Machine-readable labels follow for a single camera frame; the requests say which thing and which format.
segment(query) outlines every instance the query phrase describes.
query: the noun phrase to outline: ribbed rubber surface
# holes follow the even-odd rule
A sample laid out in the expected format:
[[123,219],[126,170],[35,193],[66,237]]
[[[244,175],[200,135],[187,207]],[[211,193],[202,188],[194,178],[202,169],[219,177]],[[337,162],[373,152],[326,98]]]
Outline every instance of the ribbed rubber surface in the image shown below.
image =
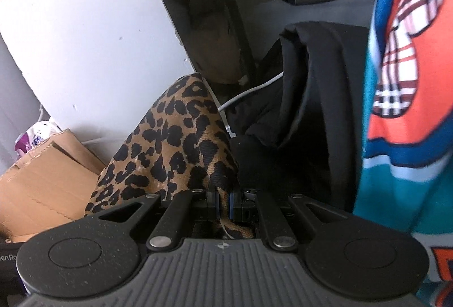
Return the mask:
[[83,301],[33,295],[22,307],[422,307],[414,296],[357,302],[316,284],[293,254],[259,239],[186,239],[170,253],[151,255],[137,276],[110,294]]

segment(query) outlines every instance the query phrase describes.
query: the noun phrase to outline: metal rivet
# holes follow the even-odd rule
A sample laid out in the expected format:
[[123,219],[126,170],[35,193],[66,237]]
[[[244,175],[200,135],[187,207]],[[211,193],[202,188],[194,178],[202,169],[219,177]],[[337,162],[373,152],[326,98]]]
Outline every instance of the metal rivet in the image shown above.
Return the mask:
[[157,237],[151,238],[149,240],[149,244],[151,247],[155,248],[168,247],[169,245],[171,245],[171,238],[159,235]]
[[273,240],[273,243],[278,248],[289,248],[289,247],[293,247],[296,244],[296,241],[292,237],[282,236],[282,237],[275,238]]

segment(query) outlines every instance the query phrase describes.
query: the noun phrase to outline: white wall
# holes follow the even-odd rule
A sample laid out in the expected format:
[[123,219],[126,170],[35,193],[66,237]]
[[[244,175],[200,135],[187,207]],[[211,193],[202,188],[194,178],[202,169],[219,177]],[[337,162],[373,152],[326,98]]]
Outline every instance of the white wall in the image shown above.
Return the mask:
[[0,35],[0,175],[17,158],[14,142],[39,117],[39,101]]
[[0,0],[0,32],[62,128],[108,161],[153,101],[193,72],[161,0]]

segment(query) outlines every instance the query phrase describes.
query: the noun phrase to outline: plaid pattern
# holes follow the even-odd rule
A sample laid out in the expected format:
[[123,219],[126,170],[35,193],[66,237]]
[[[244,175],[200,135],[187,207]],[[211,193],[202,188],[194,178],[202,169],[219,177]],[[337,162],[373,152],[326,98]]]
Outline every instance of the plaid pattern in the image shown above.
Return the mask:
[[411,37],[424,32],[436,18],[443,0],[400,0],[387,40],[373,113],[396,118],[410,107],[417,91],[417,57]]

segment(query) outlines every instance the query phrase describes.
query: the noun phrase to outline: white cable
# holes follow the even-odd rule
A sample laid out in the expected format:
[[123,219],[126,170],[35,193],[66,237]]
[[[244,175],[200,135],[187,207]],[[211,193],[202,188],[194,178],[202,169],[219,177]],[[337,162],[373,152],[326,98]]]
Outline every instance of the white cable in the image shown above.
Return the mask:
[[[202,77],[202,78],[203,78],[204,84],[206,85],[206,88],[208,89],[209,93],[212,96],[212,99],[214,100],[214,103],[216,104],[216,106],[220,106],[219,100],[217,99],[216,94],[214,93],[211,86],[209,85],[209,82],[206,80],[205,77]],[[226,131],[228,132],[230,137],[231,138],[236,137],[236,134],[233,133],[230,129],[230,125],[228,124],[228,120],[227,120],[227,116],[225,115],[225,112],[219,112],[219,114],[220,114],[220,117],[222,118],[223,124],[225,125]]]
[[125,140],[124,137],[100,137],[100,138],[95,138],[93,140],[86,140],[85,142],[82,142],[82,145],[94,145],[96,143],[104,143],[104,142],[123,142]]
[[222,110],[225,110],[226,108],[228,108],[231,104],[234,104],[237,100],[240,100],[242,99],[244,96],[247,96],[249,94],[251,94],[252,92],[255,92],[255,91],[258,91],[258,90],[261,90],[262,88],[264,87],[267,87],[269,86],[270,84],[273,84],[276,80],[280,79],[283,77],[283,72],[276,75],[275,77],[273,77],[271,80],[263,83],[263,84],[260,84],[259,86],[256,86],[256,87],[253,87],[251,88],[250,90],[247,90],[247,91],[244,91],[242,93],[240,93],[239,95],[233,97],[231,100],[228,100],[226,103],[224,103],[223,105],[219,106],[219,112],[221,112]]

